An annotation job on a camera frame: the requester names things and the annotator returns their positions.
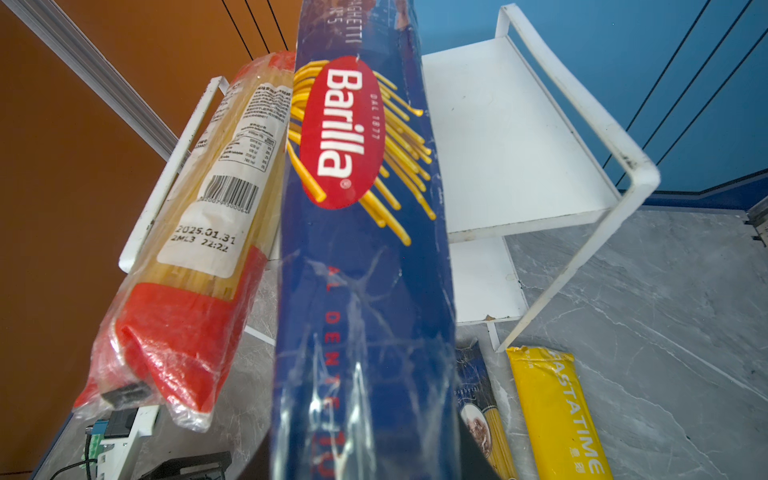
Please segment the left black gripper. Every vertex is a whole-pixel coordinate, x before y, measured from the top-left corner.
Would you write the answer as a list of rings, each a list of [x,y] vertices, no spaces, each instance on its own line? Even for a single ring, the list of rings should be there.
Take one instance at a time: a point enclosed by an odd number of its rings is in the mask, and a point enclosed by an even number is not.
[[[224,480],[231,463],[228,451],[174,458],[143,474],[140,480]]]

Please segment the red spaghetti bag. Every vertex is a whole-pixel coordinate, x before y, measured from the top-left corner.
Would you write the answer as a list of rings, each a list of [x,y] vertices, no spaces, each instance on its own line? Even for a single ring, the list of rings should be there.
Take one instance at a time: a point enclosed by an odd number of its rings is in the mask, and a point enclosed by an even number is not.
[[[277,234],[294,69],[272,53],[229,85],[101,322],[76,417],[163,405],[210,427]]]

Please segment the blue Barilla spaghetti bag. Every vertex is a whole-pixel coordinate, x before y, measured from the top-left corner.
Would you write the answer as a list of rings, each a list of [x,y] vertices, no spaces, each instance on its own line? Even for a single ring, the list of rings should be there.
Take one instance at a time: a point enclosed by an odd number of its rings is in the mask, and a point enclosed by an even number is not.
[[[281,212],[270,473],[457,479],[455,302],[410,1],[306,1]]]

